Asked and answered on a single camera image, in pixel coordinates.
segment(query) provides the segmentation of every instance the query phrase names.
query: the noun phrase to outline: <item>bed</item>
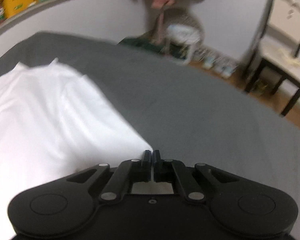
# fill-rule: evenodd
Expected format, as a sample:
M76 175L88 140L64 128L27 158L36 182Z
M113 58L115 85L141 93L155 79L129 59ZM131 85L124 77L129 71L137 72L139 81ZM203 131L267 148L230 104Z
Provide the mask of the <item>bed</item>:
M56 57L93 80L163 158L208 163L290 194L300 240L300 130L292 123L199 70L70 35L37 33L18 43L0 58L0 76L19 61L32 67Z

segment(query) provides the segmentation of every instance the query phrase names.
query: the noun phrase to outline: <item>brown floor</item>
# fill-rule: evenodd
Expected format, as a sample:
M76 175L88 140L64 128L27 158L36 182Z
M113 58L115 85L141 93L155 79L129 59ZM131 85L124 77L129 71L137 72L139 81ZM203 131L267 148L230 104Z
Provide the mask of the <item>brown floor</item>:
M219 77L220 79L224 80L225 82L236 87L239 90L243 90L246 86L245 81L241 78L241 70L237 70L229 79L225 80L211 70L204 70L203 68L201 68L201 65L202 63L200 62L192 62L190 64L191 67L201 69L202 71L205 71L212 76ZM280 112L284 109L284 107L290 100L289 96L287 96L280 90L273 96L270 94L269 90L266 90L266 92L261 96L256 96L254 93L250 93L249 95L256 98L260 103L272 108L278 114L280 114ZM290 122L294 123L297 127L300 128L300 104L297 103L285 118L287 118Z

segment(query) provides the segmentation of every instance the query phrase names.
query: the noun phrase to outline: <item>beige chair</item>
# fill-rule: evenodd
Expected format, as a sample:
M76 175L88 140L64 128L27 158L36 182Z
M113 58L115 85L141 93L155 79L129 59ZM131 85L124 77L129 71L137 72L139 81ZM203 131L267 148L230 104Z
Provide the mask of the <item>beige chair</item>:
M266 39L265 34L269 31L276 32L288 42L290 50L284 49L277 42ZM291 98L288 105L282 111L285 116L300 98L300 0L269 0L269 11L265 27L258 39L252 58L246 67L245 77L250 66L255 60L260 60L254 75L250 79L245 91L249 93L258 80L262 70L266 67L277 72L281 78L272 90L275 94L285 80L289 80L298 87L297 92Z

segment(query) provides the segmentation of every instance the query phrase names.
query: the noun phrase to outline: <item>white sheet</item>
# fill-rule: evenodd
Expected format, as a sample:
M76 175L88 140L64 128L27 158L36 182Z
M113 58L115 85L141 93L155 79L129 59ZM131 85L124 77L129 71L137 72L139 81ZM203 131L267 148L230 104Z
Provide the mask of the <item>white sheet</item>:
M151 147L86 76L54 60L0 77L0 240L14 236L9 201L98 163L117 166Z

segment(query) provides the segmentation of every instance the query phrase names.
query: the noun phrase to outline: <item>white wall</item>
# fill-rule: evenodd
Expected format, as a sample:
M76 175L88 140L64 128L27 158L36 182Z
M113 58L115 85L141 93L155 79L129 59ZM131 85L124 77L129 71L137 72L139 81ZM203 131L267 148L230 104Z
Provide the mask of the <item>white wall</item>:
M258 29L267 0L204 0L190 5L205 29L204 43L239 61L246 53ZM285 82L290 94L296 88Z
M0 35L0 57L38 31L54 31L119 42L146 31L146 11L133 0L70 0L16 24Z

